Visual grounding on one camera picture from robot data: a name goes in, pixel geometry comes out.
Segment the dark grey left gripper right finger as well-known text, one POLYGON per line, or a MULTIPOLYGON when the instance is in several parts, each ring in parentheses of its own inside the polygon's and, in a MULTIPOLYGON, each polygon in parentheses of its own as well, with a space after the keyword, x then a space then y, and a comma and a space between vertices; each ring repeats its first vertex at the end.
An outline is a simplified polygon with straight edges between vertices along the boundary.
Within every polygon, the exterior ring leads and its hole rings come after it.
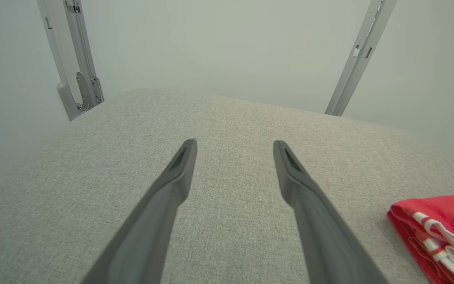
POLYGON ((310 283, 387 283, 289 145, 274 141, 273 154, 281 195, 295 214, 310 283))

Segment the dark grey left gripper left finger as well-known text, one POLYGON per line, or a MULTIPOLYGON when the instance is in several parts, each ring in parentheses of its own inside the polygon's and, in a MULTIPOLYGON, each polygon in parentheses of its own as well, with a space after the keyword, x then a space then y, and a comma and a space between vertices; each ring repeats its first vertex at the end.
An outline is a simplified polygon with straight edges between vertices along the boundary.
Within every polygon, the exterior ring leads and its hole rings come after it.
POLYGON ((184 141, 113 236, 83 284, 158 284, 178 208, 191 189, 197 141, 184 141))

